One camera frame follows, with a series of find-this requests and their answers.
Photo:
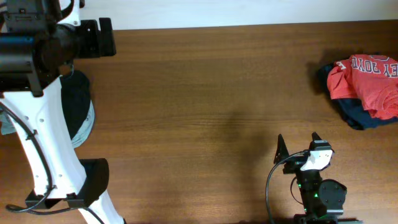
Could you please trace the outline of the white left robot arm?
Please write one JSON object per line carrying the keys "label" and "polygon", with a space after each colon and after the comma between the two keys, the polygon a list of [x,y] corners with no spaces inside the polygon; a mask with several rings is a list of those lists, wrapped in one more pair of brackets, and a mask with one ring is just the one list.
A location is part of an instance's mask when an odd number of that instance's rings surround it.
{"label": "white left robot arm", "polygon": [[111,20],[85,20],[79,26],[42,23],[30,16],[7,17],[1,35],[1,109],[11,119],[34,176],[25,206],[12,213],[52,215],[66,201],[87,223],[124,223],[107,188],[106,159],[79,159],[62,108],[59,68],[76,58],[116,53]]}

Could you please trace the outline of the red grey-printed t-shirt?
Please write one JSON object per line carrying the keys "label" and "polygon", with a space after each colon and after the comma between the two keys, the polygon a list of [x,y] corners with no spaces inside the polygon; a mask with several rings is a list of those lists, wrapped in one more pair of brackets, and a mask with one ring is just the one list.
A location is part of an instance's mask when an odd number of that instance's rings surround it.
{"label": "red grey-printed t-shirt", "polygon": [[359,99],[372,118],[397,117],[397,61],[391,57],[354,54],[335,61],[326,85],[331,99]]}

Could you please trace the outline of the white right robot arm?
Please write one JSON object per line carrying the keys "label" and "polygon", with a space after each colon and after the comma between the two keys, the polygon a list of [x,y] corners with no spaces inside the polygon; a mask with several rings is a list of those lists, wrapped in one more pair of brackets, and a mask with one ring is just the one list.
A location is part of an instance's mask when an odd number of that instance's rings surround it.
{"label": "white right robot arm", "polygon": [[274,167],[283,165],[284,174],[293,174],[302,205],[303,214],[293,217],[294,223],[338,223],[343,214],[347,188],[333,179],[322,179],[320,172],[330,166],[334,155],[330,143],[316,132],[308,149],[289,154],[282,135],[278,135]]}

